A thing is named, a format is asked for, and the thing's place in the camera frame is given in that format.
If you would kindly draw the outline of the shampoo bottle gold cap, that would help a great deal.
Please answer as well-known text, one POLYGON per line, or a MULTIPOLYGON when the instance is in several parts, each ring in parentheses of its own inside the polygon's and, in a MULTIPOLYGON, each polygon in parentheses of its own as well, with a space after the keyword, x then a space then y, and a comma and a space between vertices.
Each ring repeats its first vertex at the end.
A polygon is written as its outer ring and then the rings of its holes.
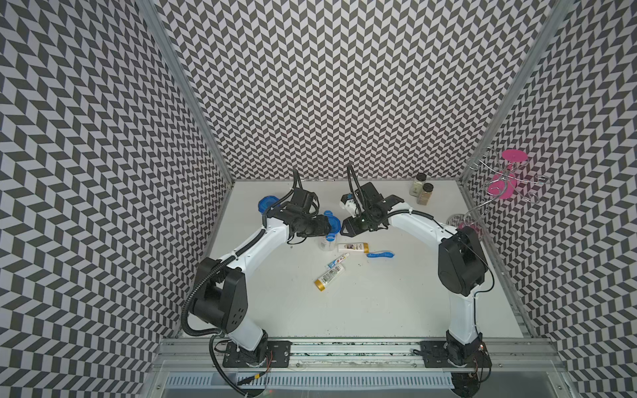
POLYGON ((339 252, 369 253, 369 245, 364 242, 347 242, 338 245, 339 252))
POLYGON ((334 280, 343 272, 345 272, 345 268, 341 264, 335 265, 315 280, 315 287, 319 291, 325 291, 327 286, 334 282, 334 280))

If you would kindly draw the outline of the blue lid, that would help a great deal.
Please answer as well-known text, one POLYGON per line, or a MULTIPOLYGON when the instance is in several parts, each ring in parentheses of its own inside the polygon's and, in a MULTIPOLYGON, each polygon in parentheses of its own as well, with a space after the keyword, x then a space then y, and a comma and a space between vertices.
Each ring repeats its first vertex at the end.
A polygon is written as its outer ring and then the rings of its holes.
POLYGON ((272 205, 275 205, 278 202, 278 200, 280 199, 276 196, 262 197, 262 199, 258 202, 258 211, 261 214, 265 214, 272 205))
POLYGON ((330 225, 330 232, 326 236, 326 240, 336 240, 338 233, 341 231, 341 221, 331 211, 325 211, 323 214, 328 218, 330 225))

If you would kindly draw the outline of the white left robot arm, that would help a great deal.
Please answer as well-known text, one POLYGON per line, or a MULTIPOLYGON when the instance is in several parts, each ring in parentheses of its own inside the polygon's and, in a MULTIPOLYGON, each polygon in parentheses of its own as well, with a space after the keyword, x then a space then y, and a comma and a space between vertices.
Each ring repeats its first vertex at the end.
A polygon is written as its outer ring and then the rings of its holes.
POLYGON ((199 263, 180 315, 187 336, 225 335, 253 366, 265 361, 268 337, 247 318, 248 276, 279 246, 331 232, 328 217, 319 212, 318 196, 303 188, 297 169, 292 172, 292 188, 262 212, 254 234, 222 258, 199 263))

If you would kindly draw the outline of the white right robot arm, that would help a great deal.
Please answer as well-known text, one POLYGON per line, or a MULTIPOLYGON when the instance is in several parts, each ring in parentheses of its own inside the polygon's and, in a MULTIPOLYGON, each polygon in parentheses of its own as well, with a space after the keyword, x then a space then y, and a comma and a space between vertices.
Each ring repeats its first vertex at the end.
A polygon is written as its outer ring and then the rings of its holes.
POLYGON ((349 193, 342 197, 343 205, 352 202, 354 209, 343 221, 340 234, 355 237, 394 227, 428 245, 436 255, 438 279, 450 293, 451 319, 444 345, 448 363, 465 367, 479 353, 487 353, 476 307, 489 264, 476 231, 444 225, 396 195, 384 197, 373 183, 358 181, 353 164, 348 164, 346 172, 349 193))

